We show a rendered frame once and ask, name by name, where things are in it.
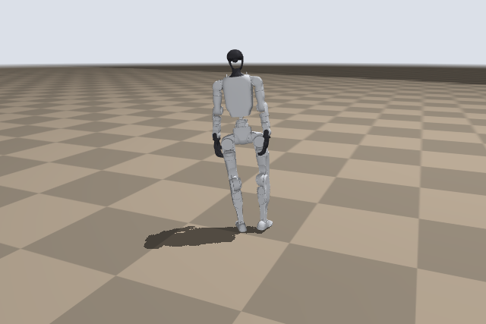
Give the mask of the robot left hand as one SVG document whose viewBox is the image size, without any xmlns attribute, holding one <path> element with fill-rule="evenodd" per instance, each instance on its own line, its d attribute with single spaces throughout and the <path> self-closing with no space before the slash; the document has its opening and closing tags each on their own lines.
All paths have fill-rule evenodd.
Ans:
<svg viewBox="0 0 486 324">
<path fill-rule="evenodd" d="M 223 154 L 221 152 L 221 145 L 220 145 L 220 138 L 217 139 L 216 133 L 213 133 L 213 141 L 214 141 L 214 149 L 215 149 L 215 154 L 216 156 L 223 158 Z"/>
</svg>

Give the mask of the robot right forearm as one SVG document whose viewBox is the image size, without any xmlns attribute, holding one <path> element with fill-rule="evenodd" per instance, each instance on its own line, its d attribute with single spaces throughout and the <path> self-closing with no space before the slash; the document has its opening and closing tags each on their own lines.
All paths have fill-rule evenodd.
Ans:
<svg viewBox="0 0 486 324">
<path fill-rule="evenodd" d="M 264 103 L 264 110 L 265 112 L 260 113 L 260 119 L 261 119 L 261 125 L 263 128 L 263 134 L 265 130 L 269 131 L 269 135 L 271 135 L 271 130 L 270 130 L 270 120 L 269 120 L 269 112 L 268 112 L 268 105 L 265 102 Z"/>
</svg>

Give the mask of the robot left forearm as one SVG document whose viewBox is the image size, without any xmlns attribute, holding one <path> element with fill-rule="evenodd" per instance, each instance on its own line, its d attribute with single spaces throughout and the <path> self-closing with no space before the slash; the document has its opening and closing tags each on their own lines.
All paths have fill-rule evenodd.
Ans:
<svg viewBox="0 0 486 324">
<path fill-rule="evenodd" d="M 220 138 L 221 136 L 221 120 L 222 118 L 219 115 L 214 115 L 214 107 L 213 107 L 213 132 L 212 132 L 212 137 L 213 133 L 216 133 L 217 139 Z"/>
</svg>

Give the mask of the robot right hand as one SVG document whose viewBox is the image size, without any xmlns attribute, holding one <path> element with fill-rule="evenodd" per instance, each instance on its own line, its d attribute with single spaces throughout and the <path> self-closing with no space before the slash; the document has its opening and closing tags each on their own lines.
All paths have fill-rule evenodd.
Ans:
<svg viewBox="0 0 486 324">
<path fill-rule="evenodd" d="M 269 131 L 268 130 L 265 130 L 264 131 L 264 135 L 263 135 L 263 137 L 264 137 L 264 147 L 263 147 L 263 149 L 262 149 L 262 151 L 260 153 L 257 153 L 259 156 L 262 156 L 267 151 L 267 147 L 269 145 L 269 138 L 270 138 L 270 136 L 268 136 L 268 135 L 269 135 Z"/>
</svg>

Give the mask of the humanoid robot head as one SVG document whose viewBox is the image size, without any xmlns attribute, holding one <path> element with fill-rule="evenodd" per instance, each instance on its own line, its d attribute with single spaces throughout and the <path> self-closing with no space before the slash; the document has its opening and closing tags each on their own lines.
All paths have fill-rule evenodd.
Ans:
<svg viewBox="0 0 486 324">
<path fill-rule="evenodd" d="M 243 54 L 237 50 L 237 49 L 233 49 L 231 51 L 228 52 L 227 54 L 227 60 L 229 61 L 229 65 L 232 69 L 232 74 L 230 75 L 230 77 L 240 77 L 242 76 L 243 74 L 241 73 L 241 69 L 242 69 L 242 66 L 243 66 L 243 61 L 244 61 L 244 57 L 243 57 Z M 241 60 L 241 67 L 240 68 L 233 68 L 232 64 L 231 64 L 231 61 L 233 62 L 237 62 L 238 60 Z"/>
</svg>

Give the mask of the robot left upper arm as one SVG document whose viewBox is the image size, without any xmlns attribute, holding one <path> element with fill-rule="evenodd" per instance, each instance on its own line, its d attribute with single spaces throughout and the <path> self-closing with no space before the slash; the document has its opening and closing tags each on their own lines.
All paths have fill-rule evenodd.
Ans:
<svg viewBox="0 0 486 324">
<path fill-rule="evenodd" d="M 223 114 L 223 107 L 221 106 L 222 102 L 222 80 L 218 80 L 213 84 L 213 104 L 214 104 L 214 114 L 215 115 L 222 115 Z"/>
</svg>

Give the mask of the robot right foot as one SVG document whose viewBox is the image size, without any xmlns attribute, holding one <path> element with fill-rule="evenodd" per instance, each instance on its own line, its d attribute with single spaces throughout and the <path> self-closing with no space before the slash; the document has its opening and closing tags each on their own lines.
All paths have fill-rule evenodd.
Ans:
<svg viewBox="0 0 486 324">
<path fill-rule="evenodd" d="M 257 229 L 258 230 L 265 230 L 266 228 L 270 227 L 271 225 L 273 225 L 272 221 L 267 220 L 267 222 L 264 222 L 264 220 L 262 219 L 262 221 L 258 222 Z"/>
</svg>

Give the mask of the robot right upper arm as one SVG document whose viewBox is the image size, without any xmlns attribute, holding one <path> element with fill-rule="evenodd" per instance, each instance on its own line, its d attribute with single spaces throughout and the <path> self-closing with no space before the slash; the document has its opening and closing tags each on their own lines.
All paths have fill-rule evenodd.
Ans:
<svg viewBox="0 0 486 324">
<path fill-rule="evenodd" d="M 265 94 L 264 94 L 263 81 L 260 77 L 257 77 L 257 76 L 250 76 L 250 79 L 251 79 L 252 86 L 255 86 L 254 91 L 255 91 L 255 96 L 256 96 L 256 99 L 257 99 L 256 108 L 259 112 L 265 112 L 265 110 L 264 110 Z"/>
</svg>

